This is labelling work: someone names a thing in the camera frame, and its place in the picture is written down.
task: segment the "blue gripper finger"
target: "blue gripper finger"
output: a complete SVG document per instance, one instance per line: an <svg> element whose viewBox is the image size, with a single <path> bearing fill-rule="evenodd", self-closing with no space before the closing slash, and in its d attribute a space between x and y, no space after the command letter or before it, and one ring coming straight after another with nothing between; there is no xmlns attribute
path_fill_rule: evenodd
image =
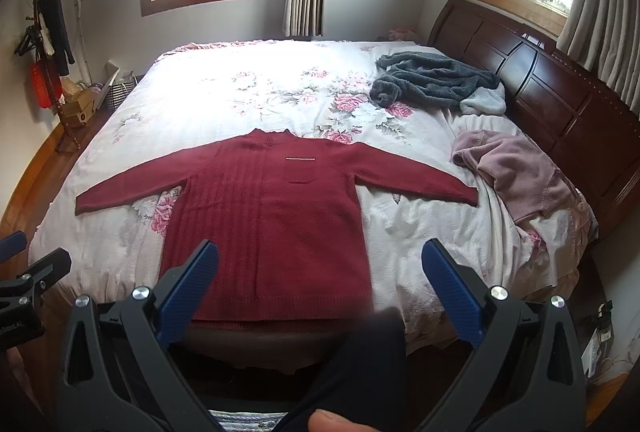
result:
<svg viewBox="0 0 640 432"><path fill-rule="evenodd" d="M218 247L204 241L187 259L184 271L156 313L156 338L163 349L179 341L218 272Z"/></svg>
<svg viewBox="0 0 640 432"><path fill-rule="evenodd" d="M458 338L477 349L484 339L482 307L457 268L461 267L436 238L424 243L422 270L453 323Z"/></svg>
<svg viewBox="0 0 640 432"><path fill-rule="evenodd" d="M15 232L0 239L0 263L18 255L27 247L27 236L23 232Z"/></svg>

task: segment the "dark pants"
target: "dark pants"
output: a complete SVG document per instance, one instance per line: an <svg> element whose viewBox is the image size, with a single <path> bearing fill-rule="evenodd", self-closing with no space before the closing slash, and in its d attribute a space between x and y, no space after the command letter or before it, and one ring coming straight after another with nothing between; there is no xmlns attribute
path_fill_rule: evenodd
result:
<svg viewBox="0 0 640 432"><path fill-rule="evenodd" d="M389 309L365 320L345 339L302 401L273 432L303 432L318 409L382 432L404 428L404 323Z"/></svg>

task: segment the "human thumb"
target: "human thumb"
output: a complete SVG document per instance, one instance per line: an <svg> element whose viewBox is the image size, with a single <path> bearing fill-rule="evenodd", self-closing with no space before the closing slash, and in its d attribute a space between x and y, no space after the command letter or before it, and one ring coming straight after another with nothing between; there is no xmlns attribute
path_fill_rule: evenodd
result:
<svg viewBox="0 0 640 432"><path fill-rule="evenodd" d="M375 428L353 423L328 410L316 410L308 422L309 432L378 432Z"/></svg>

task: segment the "metal bolt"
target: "metal bolt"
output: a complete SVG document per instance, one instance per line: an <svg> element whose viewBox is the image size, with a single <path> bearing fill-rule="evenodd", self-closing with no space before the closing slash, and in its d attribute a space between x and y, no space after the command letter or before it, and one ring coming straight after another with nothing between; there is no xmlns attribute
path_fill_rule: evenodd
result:
<svg viewBox="0 0 640 432"><path fill-rule="evenodd" d="M560 295L553 295L551 297L551 305L557 307L558 309L563 308L564 298L562 298Z"/></svg>
<svg viewBox="0 0 640 432"><path fill-rule="evenodd" d="M76 298L76 307L87 307L90 300L89 295L80 295Z"/></svg>
<svg viewBox="0 0 640 432"><path fill-rule="evenodd" d="M149 288L147 286L139 286L133 290L131 295L136 300L144 300L149 296Z"/></svg>
<svg viewBox="0 0 640 432"><path fill-rule="evenodd" d="M509 292L502 286L493 286L491 288L491 296L496 300L504 300L509 296Z"/></svg>

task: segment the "dark brown headboard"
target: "dark brown headboard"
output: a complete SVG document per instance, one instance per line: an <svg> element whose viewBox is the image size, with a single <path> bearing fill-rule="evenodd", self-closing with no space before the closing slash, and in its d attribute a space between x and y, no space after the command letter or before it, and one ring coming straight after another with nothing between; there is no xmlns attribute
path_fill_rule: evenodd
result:
<svg viewBox="0 0 640 432"><path fill-rule="evenodd" d="M500 76L507 115L582 191L600 238L640 202L640 121L553 39L468 0L449 0L428 45Z"/></svg>

